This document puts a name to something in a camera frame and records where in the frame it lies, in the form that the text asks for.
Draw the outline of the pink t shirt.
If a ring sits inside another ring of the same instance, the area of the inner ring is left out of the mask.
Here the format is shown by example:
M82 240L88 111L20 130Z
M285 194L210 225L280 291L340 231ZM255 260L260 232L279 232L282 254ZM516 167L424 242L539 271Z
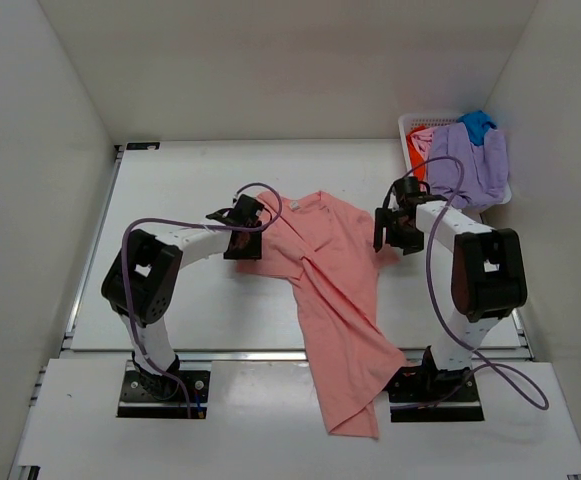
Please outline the pink t shirt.
M258 199L266 218L280 217L263 234L261 259L237 270L291 285L326 431L376 439L374 400L407 363L377 323L379 274L398 256L374 249L367 211L325 191Z

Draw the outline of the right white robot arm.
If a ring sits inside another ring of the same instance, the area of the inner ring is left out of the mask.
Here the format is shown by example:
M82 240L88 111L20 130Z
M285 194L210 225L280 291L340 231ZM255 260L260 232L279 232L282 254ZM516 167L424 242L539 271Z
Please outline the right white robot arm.
M388 245L411 255L426 253L426 282L432 282L432 247L452 254L450 294L454 309L439 323L444 336L426 349L431 371L460 373L490 330L525 304L527 284L518 234L496 230L447 204L414 176L396 180L375 210L374 249Z

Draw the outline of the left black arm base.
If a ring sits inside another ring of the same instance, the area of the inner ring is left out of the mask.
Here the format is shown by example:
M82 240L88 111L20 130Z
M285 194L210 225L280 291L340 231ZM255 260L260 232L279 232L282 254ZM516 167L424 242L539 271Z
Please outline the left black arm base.
M117 417L128 419L207 418L211 371L207 364L183 366L179 381L139 372L128 362L117 403Z

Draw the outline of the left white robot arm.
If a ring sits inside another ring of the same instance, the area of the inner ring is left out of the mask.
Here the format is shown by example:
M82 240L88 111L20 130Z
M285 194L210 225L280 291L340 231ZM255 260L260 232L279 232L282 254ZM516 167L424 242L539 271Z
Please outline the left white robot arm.
M123 239L101 294L128 331L139 372L162 377L178 371L164 316L180 270L214 255L259 260L263 212L263 203L240 195L231 207L209 214L207 226L183 227L161 236L134 229Z

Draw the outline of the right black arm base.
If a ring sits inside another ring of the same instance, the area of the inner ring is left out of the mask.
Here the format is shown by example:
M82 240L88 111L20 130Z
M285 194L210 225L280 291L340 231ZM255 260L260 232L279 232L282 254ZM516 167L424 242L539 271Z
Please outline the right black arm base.
M431 347L421 363L400 368L384 387L392 423L460 423L485 420L469 367L437 367Z

